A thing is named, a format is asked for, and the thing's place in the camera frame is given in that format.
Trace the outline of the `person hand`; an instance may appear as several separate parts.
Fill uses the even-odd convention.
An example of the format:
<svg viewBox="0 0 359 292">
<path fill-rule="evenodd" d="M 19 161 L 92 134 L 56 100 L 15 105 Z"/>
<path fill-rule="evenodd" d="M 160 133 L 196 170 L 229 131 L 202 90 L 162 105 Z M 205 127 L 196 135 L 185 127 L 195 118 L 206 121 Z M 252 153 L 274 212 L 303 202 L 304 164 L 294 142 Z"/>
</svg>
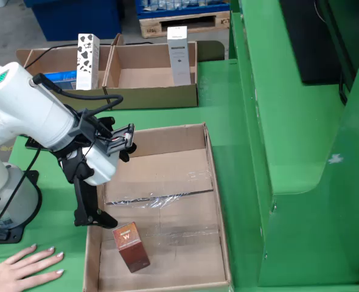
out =
<svg viewBox="0 0 359 292">
<path fill-rule="evenodd" d="M 0 263 L 0 291 L 26 291 L 59 279 L 63 269 L 41 272 L 64 259 L 64 252 L 55 252 L 52 246 L 38 252 L 33 244 Z"/>
</svg>

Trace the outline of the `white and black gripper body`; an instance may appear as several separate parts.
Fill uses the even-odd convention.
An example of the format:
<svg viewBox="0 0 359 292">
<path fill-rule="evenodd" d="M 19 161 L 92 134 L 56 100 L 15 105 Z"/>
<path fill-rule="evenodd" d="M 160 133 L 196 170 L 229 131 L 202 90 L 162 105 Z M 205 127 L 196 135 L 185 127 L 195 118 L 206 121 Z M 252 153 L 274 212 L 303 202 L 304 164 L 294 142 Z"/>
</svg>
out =
<svg viewBox="0 0 359 292">
<path fill-rule="evenodd" d="M 114 176 L 119 154 L 108 156 L 97 145 L 71 144 L 57 151 L 56 158 L 69 183 L 77 178 L 90 186 L 99 186 Z"/>
</svg>

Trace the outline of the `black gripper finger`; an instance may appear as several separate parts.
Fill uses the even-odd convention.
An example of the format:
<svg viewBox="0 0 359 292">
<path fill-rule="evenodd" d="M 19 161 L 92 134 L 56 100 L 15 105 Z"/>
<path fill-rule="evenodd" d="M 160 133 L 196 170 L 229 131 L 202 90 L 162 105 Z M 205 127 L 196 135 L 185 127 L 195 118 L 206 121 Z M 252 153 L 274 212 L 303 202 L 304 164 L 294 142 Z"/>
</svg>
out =
<svg viewBox="0 0 359 292">
<path fill-rule="evenodd" d="M 74 211 L 74 225 L 99 226 L 105 229 L 113 229 L 118 225 L 115 218 L 99 207 L 97 187 L 91 186 L 74 176 L 73 179 L 77 208 Z"/>
</svg>

